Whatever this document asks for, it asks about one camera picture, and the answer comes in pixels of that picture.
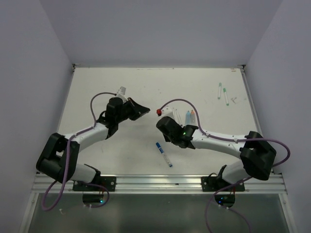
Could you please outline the dark blue capped marker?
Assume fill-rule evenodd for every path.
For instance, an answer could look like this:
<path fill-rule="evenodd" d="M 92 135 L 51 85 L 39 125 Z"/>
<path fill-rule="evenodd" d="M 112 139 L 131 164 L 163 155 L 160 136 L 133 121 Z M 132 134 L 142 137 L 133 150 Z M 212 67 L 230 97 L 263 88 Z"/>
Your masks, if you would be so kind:
<path fill-rule="evenodd" d="M 169 167 L 173 167 L 171 161 L 169 160 L 169 158 L 167 157 L 166 153 L 164 152 L 163 148 L 161 147 L 161 145 L 156 142 L 156 146 L 158 148 L 158 150 L 160 151 L 161 155 L 163 156 L 165 162 L 168 164 Z"/>

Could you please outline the orange highlighter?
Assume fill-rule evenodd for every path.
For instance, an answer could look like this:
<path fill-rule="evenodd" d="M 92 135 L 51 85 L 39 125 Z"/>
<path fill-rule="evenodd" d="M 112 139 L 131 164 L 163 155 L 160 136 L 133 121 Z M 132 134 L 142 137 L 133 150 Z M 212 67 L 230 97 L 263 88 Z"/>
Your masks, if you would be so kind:
<path fill-rule="evenodd" d="M 196 115 L 195 115 L 195 112 L 193 110 L 191 110 L 191 112 L 190 112 L 190 122 L 191 122 L 191 124 L 196 123 Z"/>

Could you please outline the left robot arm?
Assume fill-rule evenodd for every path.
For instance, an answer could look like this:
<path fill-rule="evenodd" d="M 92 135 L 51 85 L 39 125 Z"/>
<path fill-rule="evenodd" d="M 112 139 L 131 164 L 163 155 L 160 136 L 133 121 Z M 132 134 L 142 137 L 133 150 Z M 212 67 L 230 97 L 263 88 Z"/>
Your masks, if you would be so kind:
<path fill-rule="evenodd" d="M 77 133 L 61 135 L 53 133 L 37 163 L 36 169 L 64 183 L 67 181 L 84 182 L 89 190 L 97 190 L 101 185 L 100 171 L 77 163 L 79 153 L 91 145 L 109 139 L 125 120 L 135 121 L 150 112 L 150 109 L 128 98 L 123 101 L 119 97 L 109 100 L 95 125 Z"/>

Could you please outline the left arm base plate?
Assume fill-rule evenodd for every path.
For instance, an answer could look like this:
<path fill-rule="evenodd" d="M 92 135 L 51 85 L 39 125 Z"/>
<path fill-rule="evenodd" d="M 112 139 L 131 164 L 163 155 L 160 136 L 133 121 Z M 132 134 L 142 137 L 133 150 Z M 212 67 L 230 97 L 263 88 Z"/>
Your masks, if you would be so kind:
<path fill-rule="evenodd" d="M 116 176 L 98 176 L 95 177 L 91 183 L 82 183 L 75 181 L 73 184 L 73 191 L 80 192 L 100 192 L 104 191 L 103 188 L 98 185 L 105 187 L 108 192 L 114 192 L 116 189 L 117 177 Z"/>

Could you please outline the light blue highlighter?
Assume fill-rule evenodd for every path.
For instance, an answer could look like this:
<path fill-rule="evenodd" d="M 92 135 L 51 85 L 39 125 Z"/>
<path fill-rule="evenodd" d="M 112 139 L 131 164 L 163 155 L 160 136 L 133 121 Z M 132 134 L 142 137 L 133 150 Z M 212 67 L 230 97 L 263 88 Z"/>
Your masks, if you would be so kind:
<path fill-rule="evenodd" d="M 190 111 L 187 111 L 185 116 L 185 125 L 190 125 L 190 123 L 191 123 L 191 115 Z"/>

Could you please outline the purple capped marker pen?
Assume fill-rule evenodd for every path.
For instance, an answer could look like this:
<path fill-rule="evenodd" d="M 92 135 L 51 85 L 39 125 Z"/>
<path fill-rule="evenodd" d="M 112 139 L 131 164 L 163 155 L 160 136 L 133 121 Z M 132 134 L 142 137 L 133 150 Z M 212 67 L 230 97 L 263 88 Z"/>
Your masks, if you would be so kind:
<path fill-rule="evenodd" d="M 182 121 L 182 119 L 180 117 L 179 111 L 176 110 L 175 112 L 176 112 L 176 116 L 177 116 L 177 119 L 178 119 L 178 123 L 182 126 L 183 125 L 183 121 Z"/>

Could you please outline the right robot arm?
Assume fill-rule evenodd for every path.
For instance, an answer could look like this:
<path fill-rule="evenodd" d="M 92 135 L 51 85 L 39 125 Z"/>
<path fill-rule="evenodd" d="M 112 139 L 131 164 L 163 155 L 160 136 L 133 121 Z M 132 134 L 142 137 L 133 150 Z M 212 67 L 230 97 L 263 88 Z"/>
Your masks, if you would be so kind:
<path fill-rule="evenodd" d="M 173 118 L 164 116 L 156 127 L 165 141 L 182 149 L 207 149 L 234 156 L 237 162 L 221 168 L 216 184 L 221 190 L 228 190 L 234 183 L 248 177 L 266 181 L 276 157 L 276 150 L 254 131 L 248 135 L 213 135 L 198 126 L 180 126 Z"/>

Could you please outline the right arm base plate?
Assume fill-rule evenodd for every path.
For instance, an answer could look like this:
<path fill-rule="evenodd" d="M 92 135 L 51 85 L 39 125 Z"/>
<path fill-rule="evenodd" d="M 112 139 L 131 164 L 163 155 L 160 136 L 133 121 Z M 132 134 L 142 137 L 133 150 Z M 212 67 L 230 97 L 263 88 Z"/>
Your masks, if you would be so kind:
<path fill-rule="evenodd" d="M 216 173 L 211 173 L 208 176 L 201 177 L 201 187 L 203 192 L 216 192 L 222 188 L 228 187 L 230 183 L 226 182 L 221 178 L 220 175 Z M 237 184 L 234 187 L 226 188 L 223 190 L 224 192 L 237 191 L 243 192 L 245 191 L 244 184 Z"/>

